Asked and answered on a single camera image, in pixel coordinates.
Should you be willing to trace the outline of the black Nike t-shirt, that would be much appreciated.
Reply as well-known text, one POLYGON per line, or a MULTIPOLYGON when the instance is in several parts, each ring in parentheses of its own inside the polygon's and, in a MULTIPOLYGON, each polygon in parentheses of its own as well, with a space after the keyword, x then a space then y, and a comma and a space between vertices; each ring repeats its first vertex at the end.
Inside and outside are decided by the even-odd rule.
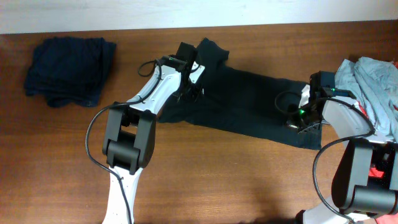
POLYGON ((272 78, 226 66, 229 52, 207 38, 197 47, 205 71, 198 82, 198 98, 171 96, 159 118, 161 123, 188 123, 319 150, 322 131, 298 133, 286 125, 280 112, 297 105, 304 82, 272 78))

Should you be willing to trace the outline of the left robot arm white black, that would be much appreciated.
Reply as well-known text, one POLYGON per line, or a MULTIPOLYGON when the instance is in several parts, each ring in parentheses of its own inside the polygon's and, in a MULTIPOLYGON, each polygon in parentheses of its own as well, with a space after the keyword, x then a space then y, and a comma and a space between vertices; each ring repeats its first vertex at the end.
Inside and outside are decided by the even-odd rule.
POLYGON ((125 103, 108 113, 102 152, 110 171, 104 223, 133 223, 139 178, 155 148, 156 119, 172 95, 197 97, 197 81, 205 71, 198 50, 182 42, 177 53, 154 60, 150 79, 125 103))

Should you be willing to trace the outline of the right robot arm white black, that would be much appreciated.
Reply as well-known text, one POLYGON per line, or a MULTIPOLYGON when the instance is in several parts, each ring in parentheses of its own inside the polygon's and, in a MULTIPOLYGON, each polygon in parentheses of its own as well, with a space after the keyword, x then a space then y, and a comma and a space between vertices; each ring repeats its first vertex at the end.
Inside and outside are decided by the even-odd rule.
POLYGON ((309 133, 329 124, 338 139, 323 146, 314 158, 313 184, 320 156, 342 143, 344 154, 335 172, 331 196, 318 194, 321 204, 296 214, 296 223, 361 223, 397 214, 397 143, 377 133, 349 90, 335 86, 335 74, 319 71, 310 76, 300 104, 286 112, 287 125, 309 133))

